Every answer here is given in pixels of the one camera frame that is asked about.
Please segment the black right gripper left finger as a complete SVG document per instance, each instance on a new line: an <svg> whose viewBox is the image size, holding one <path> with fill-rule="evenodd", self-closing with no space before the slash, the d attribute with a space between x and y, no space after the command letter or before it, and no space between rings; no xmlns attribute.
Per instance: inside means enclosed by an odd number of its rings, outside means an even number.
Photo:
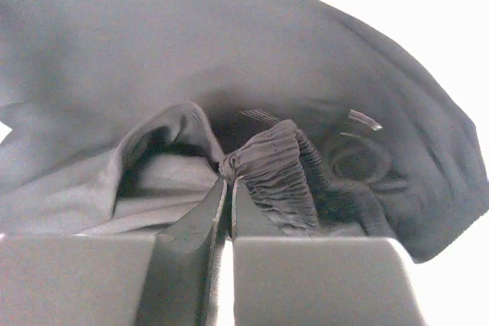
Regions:
<svg viewBox="0 0 489 326"><path fill-rule="evenodd" d="M3 325L204 325L227 185L161 231L1 237Z"/></svg>

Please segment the black trousers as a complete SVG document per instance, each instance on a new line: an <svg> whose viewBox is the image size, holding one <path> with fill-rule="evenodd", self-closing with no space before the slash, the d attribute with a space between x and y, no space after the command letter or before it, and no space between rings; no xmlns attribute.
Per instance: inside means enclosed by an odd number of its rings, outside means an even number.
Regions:
<svg viewBox="0 0 489 326"><path fill-rule="evenodd" d="M424 262L488 210L474 124L317 0L1 0L1 230L166 227L215 182L281 234Z"/></svg>

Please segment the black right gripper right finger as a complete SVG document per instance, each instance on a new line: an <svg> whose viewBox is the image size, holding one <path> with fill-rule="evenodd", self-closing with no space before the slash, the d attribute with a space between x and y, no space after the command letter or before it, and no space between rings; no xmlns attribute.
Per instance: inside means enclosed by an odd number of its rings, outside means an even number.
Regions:
<svg viewBox="0 0 489 326"><path fill-rule="evenodd" d="M236 180L232 243L237 325L426 324L396 240L285 236Z"/></svg>

